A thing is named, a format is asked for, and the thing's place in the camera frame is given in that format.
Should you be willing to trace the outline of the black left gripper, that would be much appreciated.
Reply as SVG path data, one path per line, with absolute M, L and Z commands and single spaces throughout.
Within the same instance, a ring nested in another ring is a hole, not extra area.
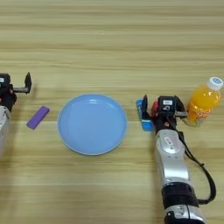
M 4 106 L 9 111 L 12 111 L 17 101 L 17 93 L 29 94 L 31 92 L 32 77 L 29 73 L 25 76 L 24 84 L 25 87 L 13 87 L 9 85 L 8 87 L 0 88 L 0 106 Z

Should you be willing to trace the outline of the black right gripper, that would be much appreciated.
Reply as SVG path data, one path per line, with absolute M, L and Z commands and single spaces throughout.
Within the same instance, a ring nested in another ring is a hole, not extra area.
M 187 117 L 187 113 L 185 112 L 185 106 L 183 102 L 175 95 L 176 100 L 176 110 L 173 114 L 171 113 L 150 113 L 148 112 L 148 97 L 145 95 L 142 99 L 141 111 L 142 111 L 142 119 L 145 121 L 152 120 L 153 128 L 156 133 L 160 130 L 177 130 L 177 119 L 184 119 Z

